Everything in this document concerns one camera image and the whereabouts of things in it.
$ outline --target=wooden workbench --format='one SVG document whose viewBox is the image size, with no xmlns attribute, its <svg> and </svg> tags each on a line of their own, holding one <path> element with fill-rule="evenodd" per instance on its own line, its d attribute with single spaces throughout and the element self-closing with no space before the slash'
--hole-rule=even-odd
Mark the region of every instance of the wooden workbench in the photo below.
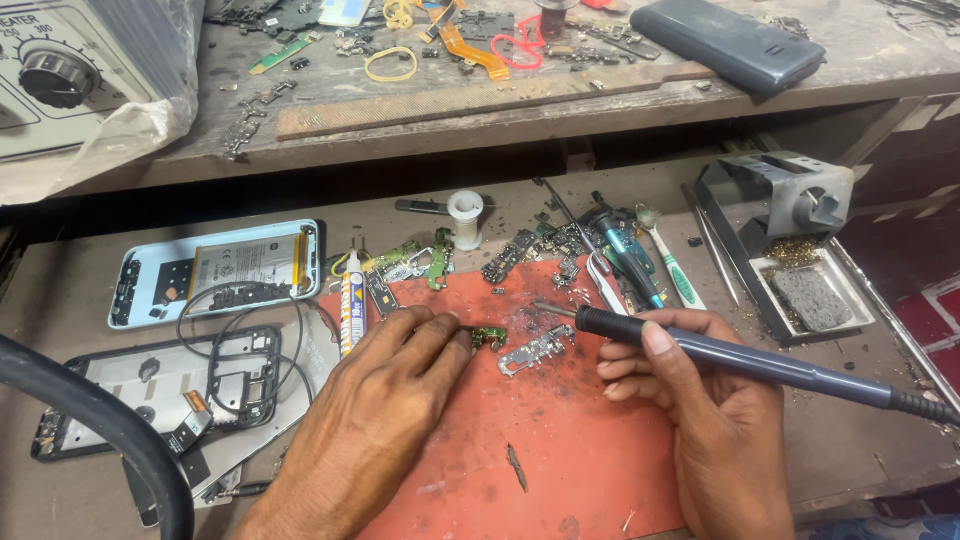
<svg viewBox="0 0 960 540">
<path fill-rule="evenodd" d="M 686 239 L 700 233 L 678 185 L 694 181 L 711 161 L 711 157 L 667 161 L 569 175 L 551 179 L 551 183 L 575 214 L 592 205 L 589 194 L 594 189 L 618 205 L 643 202 L 659 207 L 664 212 L 659 230 L 707 306 L 726 316 L 750 345 L 776 350 L 778 344 L 763 332 L 756 308 L 742 291 L 741 308 L 733 305 L 707 248 L 687 246 Z M 543 210 L 541 201 L 546 199 L 545 189 L 530 182 L 479 186 L 475 190 L 495 206 L 488 208 L 481 219 L 484 244 L 476 251 L 455 254 L 460 272 L 479 269 L 517 229 L 534 227 L 533 216 Z M 416 198 L 443 201 L 449 193 L 424 193 Z M 106 325 L 117 268 L 131 247 L 308 217 L 325 221 L 329 253 L 343 252 L 352 238 L 359 245 L 360 236 L 368 250 L 379 253 L 409 238 L 428 244 L 434 229 L 450 221 L 394 211 L 393 201 L 381 199 L 31 246 L 0 304 L 0 333 L 58 361 L 172 339 L 170 324 L 129 331 L 114 331 Z M 641 241 L 651 254 L 655 253 L 649 238 Z M 669 286 L 668 292 L 675 301 Z M 877 322 L 860 335 L 797 347 L 788 353 L 832 369 L 842 369 L 845 362 L 853 361 L 856 375 L 916 391 L 901 344 L 875 310 L 874 316 Z M 295 315 L 289 307 L 280 306 L 262 309 L 247 324 L 282 326 L 292 320 Z M 205 334 L 219 330 L 225 322 L 224 317 L 213 317 L 191 321 L 185 328 Z M 42 536 L 51 539 L 156 538 L 154 530 L 139 526 L 116 454 L 37 463 L 29 457 L 29 447 L 45 405 L 3 386 L 0 405 L 5 419 L 0 422 L 0 462 L 4 463 L 0 467 L 0 537 L 36 535 L 42 524 Z M 290 436 L 285 433 L 245 465 L 244 481 L 268 478 Z M 955 479 L 960 476 L 960 453 L 954 450 L 954 439 L 954 433 L 919 418 L 788 390 L 786 449 L 794 511 L 803 514 Z M 199 511 L 197 537 L 225 537 L 251 503 L 239 501 Z"/>
<path fill-rule="evenodd" d="M 638 7 L 649 0 L 627 0 L 627 3 Z M 669 83 L 657 90 L 633 94 L 277 142 L 274 139 L 276 114 L 286 107 L 472 85 L 489 79 L 480 66 L 473 75 L 464 76 L 442 50 L 437 59 L 420 59 L 420 70 L 412 79 L 376 83 L 363 72 L 364 57 L 335 55 L 335 37 L 329 30 L 324 40 L 296 54 L 311 60 L 308 67 L 283 72 L 288 67 L 284 61 L 264 74 L 252 76 L 247 73 L 247 66 L 278 49 L 277 43 L 261 33 L 240 36 L 235 27 L 204 24 L 198 58 L 200 109 L 190 133 L 153 155 L 68 188 L 62 194 L 195 182 L 960 90 L 960 54 L 955 50 L 960 46 L 954 43 L 960 37 L 944 38 L 942 30 L 936 34 L 930 28 L 907 32 L 887 14 L 887 7 L 876 0 L 716 0 L 715 3 L 762 20 L 768 15 L 798 17 L 812 38 L 827 48 L 828 63 L 799 86 L 762 103 L 725 82 L 715 81 L 709 91 L 700 91 L 690 82 Z M 517 21 L 538 12 L 532 2 L 510 0 L 471 0 L 469 8 L 514 12 Z M 571 12 L 582 18 L 613 19 L 585 6 Z M 423 12 L 417 15 L 424 17 Z M 424 27 L 418 24 L 406 31 L 378 30 L 374 43 L 382 47 L 394 43 L 406 45 L 419 55 L 424 43 L 417 32 Z M 576 36 L 574 41 L 573 44 L 581 44 Z M 216 46 L 209 48 L 209 43 Z M 607 48 L 592 37 L 583 44 Z M 656 43 L 651 44 L 663 51 L 657 63 L 680 60 Z M 434 46 L 443 49 L 439 42 Z M 624 62 L 613 69 L 630 68 Z M 567 64 L 547 59 L 543 67 L 533 73 L 511 71 L 513 77 L 520 78 L 567 70 Z M 270 106 L 262 107 L 269 116 L 263 119 L 252 143 L 245 146 L 246 158 L 237 162 L 222 160 L 219 157 L 221 142 L 240 111 L 237 101 L 284 79 L 294 79 L 298 86 Z M 220 89 L 234 83 L 238 86 L 236 91 Z"/>
</svg>

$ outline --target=red work mat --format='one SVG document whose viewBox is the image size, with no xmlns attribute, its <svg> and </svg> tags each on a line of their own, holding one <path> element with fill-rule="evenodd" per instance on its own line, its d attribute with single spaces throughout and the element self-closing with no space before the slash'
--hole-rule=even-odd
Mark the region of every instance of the red work mat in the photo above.
<svg viewBox="0 0 960 540">
<path fill-rule="evenodd" d="M 585 259 L 570 288 L 605 307 Z M 545 356 L 512 380 L 500 373 L 499 356 L 573 324 L 530 306 L 537 298 L 571 309 L 570 297 L 584 303 L 551 281 L 556 269 L 556 260 L 519 264 L 496 285 L 504 295 L 491 294 L 494 285 L 480 272 L 452 274 L 441 291 L 423 279 L 390 283 L 402 306 L 451 311 L 464 325 L 505 327 L 508 341 L 496 354 L 486 343 L 477 352 L 420 460 L 360 539 L 622 540 L 684 525 L 670 422 L 646 400 L 613 404 L 603 397 L 596 364 L 604 338 L 577 332 L 570 345 L 562 337 L 562 356 Z M 321 305 L 339 313 L 340 295 Z M 368 324 L 378 320 L 372 302 L 367 314 Z M 507 461 L 508 442 L 529 493 Z"/>
</svg>

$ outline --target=black hose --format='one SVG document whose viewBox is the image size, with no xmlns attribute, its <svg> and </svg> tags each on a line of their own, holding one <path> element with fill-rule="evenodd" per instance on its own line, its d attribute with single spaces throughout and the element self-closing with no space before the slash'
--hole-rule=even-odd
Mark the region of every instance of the black hose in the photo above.
<svg viewBox="0 0 960 540">
<path fill-rule="evenodd" d="M 0 335 L 0 382 L 69 415 L 107 440 L 156 501 L 161 540 L 193 538 L 193 496 L 160 434 L 118 398 L 54 360 Z"/>
</svg>

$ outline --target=toothbrush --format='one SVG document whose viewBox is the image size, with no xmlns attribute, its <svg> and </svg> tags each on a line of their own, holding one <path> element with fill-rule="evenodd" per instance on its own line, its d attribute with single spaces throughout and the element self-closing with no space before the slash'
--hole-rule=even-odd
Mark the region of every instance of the toothbrush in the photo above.
<svg viewBox="0 0 960 540">
<path fill-rule="evenodd" d="M 637 223 L 640 224 L 640 227 L 642 227 L 644 231 L 650 234 L 650 237 L 654 240 L 654 244 L 657 245 L 657 250 L 660 252 L 660 256 L 663 257 L 663 264 L 673 279 L 673 284 L 677 287 L 677 291 L 680 292 L 680 300 L 684 303 L 684 307 L 707 309 L 704 301 L 700 300 L 700 295 L 693 289 L 690 280 L 686 278 L 684 271 L 680 269 L 680 264 L 670 255 L 670 250 L 666 249 L 666 244 L 663 243 L 663 238 L 660 237 L 660 233 L 657 232 L 657 218 L 660 216 L 660 213 L 657 209 L 645 207 L 644 205 L 636 205 L 635 210 Z"/>
</svg>

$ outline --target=red wire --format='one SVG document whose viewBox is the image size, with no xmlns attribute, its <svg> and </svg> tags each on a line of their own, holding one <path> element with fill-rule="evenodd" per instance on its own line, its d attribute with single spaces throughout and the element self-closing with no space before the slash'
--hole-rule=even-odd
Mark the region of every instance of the red wire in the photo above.
<svg viewBox="0 0 960 540">
<path fill-rule="evenodd" d="M 536 41 L 530 41 L 527 37 L 527 23 L 531 21 L 536 21 L 536 25 L 534 26 L 534 28 L 537 30 Z M 512 65 L 517 69 L 536 69 L 540 67 L 540 65 L 543 63 L 543 57 L 537 54 L 537 52 L 534 51 L 532 47 L 542 47 L 543 44 L 545 43 L 543 41 L 543 36 L 540 35 L 540 16 L 537 14 L 528 19 L 524 19 L 520 21 L 517 26 L 520 27 L 520 34 L 523 36 L 523 41 L 518 41 L 513 36 L 507 36 L 505 34 L 497 34 L 496 36 L 493 37 L 493 39 L 490 40 L 490 48 L 497 58 L 503 60 L 507 64 Z M 526 51 L 527 54 L 536 58 L 536 60 L 531 63 L 516 63 L 515 61 L 504 58 L 503 55 L 501 55 L 500 52 L 497 51 L 496 47 L 494 46 L 500 39 L 506 39 L 510 41 L 517 47 Z"/>
</svg>

